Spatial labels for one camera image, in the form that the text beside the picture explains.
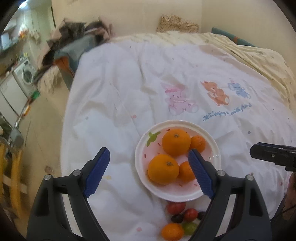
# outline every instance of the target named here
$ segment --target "washing machine door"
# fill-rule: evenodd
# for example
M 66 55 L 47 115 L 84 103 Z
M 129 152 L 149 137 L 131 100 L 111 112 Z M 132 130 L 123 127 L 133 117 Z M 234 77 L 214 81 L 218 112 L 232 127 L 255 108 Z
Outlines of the washing machine door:
M 22 72 L 22 80 L 25 84 L 31 85 L 33 80 L 33 74 L 29 68 L 24 68 Z

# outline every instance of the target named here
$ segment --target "blue bear print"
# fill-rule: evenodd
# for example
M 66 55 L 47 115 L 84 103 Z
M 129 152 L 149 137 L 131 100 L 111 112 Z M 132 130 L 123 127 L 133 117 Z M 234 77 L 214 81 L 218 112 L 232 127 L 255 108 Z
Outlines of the blue bear print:
M 239 96 L 251 99 L 249 93 L 247 93 L 245 89 L 240 86 L 239 83 L 235 83 L 232 79 L 230 79 L 230 83 L 228 83 L 228 88 L 235 91 L 235 93 Z

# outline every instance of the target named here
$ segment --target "white duvet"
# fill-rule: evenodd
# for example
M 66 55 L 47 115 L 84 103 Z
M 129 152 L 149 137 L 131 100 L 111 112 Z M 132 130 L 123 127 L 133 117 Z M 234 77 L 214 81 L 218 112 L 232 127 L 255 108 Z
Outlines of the white duvet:
M 270 217 L 275 214 L 290 173 L 252 159 L 249 151 L 257 142 L 295 146 L 296 125 L 268 80 L 208 44 L 109 43 L 80 60 L 65 114 L 61 166 L 68 175 L 101 147 L 110 150 L 110 164 L 88 201 L 111 241 L 161 240 L 159 233 L 170 218 L 166 201 L 141 184 L 134 152 L 150 127 L 177 119 L 209 132 L 230 176 L 254 175 Z M 206 210 L 208 204 L 203 196 L 188 207 Z M 226 221 L 231 211 L 229 207 Z M 69 221 L 74 227 L 74 220 Z

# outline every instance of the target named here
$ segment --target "metal screw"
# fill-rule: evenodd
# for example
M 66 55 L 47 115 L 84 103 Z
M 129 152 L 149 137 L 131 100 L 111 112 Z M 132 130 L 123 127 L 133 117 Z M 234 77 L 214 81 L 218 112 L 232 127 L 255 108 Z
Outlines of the metal screw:
M 225 176 L 225 174 L 226 174 L 225 171 L 223 171 L 223 170 L 218 170 L 217 173 L 219 176 L 222 176 L 222 177 Z
M 46 175 L 46 176 L 44 177 L 44 180 L 47 181 L 47 180 L 51 179 L 51 177 L 52 177 L 52 176 L 48 174 L 48 175 Z
M 80 173 L 81 173 L 81 171 L 80 171 L 80 170 L 75 170 L 75 171 L 73 172 L 73 175 L 74 175 L 74 176 L 79 176 L 79 175 L 80 175 Z
M 247 175 L 247 179 L 248 179 L 249 181 L 253 181 L 253 180 L 254 180 L 254 177 L 253 177 L 252 175 Z

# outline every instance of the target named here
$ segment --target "orange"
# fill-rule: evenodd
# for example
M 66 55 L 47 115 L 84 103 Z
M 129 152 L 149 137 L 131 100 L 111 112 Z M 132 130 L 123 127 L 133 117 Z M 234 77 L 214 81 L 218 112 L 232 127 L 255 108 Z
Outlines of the orange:
M 191 139 L 186 131 L 173 129 L 165 133 L 162 140 L 163 150 L 172 157 L 185 154 L 190 147 Z
M 205 150 L 206 143 L 202 136 L 194 136 L 191 138 L 190 150 L 197 149 L 199 153 L 202 153 Z
M 189 162 L 185 161 L 179 166 L 179 176 L 183 182 L 187 183 L 196 179 Z
M 161 230 L 161 236 L 168 241 L 178 241 L 184 235 L 184 229 L 178 223 L 169 223 Z
M 160 185 L 168 185 L 179 175 L 179 165 L 172 157 L 159 154 L 148 164 L 148 176 L 151 181 Z

